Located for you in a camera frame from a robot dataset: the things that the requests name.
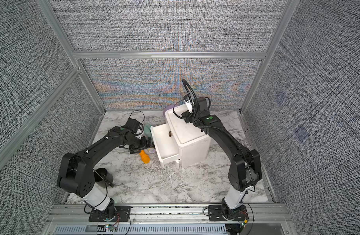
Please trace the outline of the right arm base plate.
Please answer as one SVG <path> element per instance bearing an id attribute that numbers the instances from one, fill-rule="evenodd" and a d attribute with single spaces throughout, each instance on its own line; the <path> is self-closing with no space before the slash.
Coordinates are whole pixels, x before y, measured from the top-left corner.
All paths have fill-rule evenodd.
<path id="1" fill-rule="evenodd" d="M 249 215 L 244 205 L 236 209 L 229 209 L 224 205 L 208 206 L 207 213 L 210 221 L 248 221 Z"/>

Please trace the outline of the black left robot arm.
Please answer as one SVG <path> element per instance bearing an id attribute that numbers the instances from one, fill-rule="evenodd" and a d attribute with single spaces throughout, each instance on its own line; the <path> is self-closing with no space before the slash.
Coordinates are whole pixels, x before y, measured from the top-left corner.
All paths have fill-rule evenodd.
<path id="1" fill-rule="evenodd" d="M 94 167 L 118 147 L 129 147 L 131 154 L 154 147 L 151 137 L 139 137 L 143 125 L 128 118 L 123 126 L 115 126 L 88 148 L 77 153 L 66 153 L 60 163 L 57 186 L 74 193 L 104 221 L 114 220 L 117 215 L 113 199 L 95 186 Z"/>

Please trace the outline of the white plastic drawer cabinet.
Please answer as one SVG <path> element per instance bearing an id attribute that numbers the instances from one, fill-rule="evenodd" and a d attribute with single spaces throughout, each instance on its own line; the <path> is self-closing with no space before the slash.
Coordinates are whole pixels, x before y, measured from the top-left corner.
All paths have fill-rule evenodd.
<path id="1" fill-rule="evenodd" d="M 167 124 L 169 124 L 172 136 L 179 147 L 181 165 L 187 168 L 198 164 L 207 158 L 211 144 L 211 137 L 195 127 L 192 123 L 185 123 L 178 118 L 182 113 L 188 111 L 185 104 L 174 107 L 165 113 Z"/>

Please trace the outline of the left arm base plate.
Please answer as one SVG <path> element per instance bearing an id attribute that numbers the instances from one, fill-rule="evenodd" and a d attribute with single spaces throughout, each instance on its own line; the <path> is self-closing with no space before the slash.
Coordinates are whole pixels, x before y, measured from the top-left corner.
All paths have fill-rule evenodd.
<path id="1" fill-rule="evenodd" d="M 131 206 L 114 206 L 104 211 L 92 210 L 88 218 L 89 222 L 128 222 Z"/>

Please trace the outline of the teal toy microphone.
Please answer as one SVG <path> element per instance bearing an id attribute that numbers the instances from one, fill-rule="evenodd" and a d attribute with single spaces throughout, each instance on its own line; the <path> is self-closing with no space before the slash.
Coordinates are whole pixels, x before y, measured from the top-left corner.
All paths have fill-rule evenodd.
<path id="1" fill-rule="evenodd" d="M 144 135 L 148 138 L 148 137 L 152 137 L 152 133 L 151 133 L 151 127 L 152 125 L 150 123 L 146 123 L 144 125 Z"/>

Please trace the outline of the white drawer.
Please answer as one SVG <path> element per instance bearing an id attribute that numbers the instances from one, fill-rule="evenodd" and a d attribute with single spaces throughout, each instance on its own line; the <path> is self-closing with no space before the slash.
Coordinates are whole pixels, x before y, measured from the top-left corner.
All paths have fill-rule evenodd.
<path id="1" fill-rule="evenodd" d="M 170 136 L 170 127 L 168 124 L 151 127 L 152 139 L 161 167 L 173 163 L 179 169 L 181 157 L 179 147 L 173 136 Z"/>

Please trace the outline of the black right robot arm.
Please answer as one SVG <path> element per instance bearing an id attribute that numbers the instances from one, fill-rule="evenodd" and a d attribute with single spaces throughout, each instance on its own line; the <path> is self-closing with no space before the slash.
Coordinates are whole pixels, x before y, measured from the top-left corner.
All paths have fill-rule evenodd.
<path id="1" fill-rule="evenodd" d="M 185 95 L 188 110 L 181 114 L 181 118 L 215 140 L 230 160 L 228 179 L 231 187 L 222 199 L 221 211 L 225 219 L 233 220 L 247 214 L 243 200 L 248 192 L 255 192 L 256 184 L 262 179 L 260 154 L 243 146 L 225 128 L 220 118 L 210 114 L 209 101 L 209 98 L 191 99 Z"/>

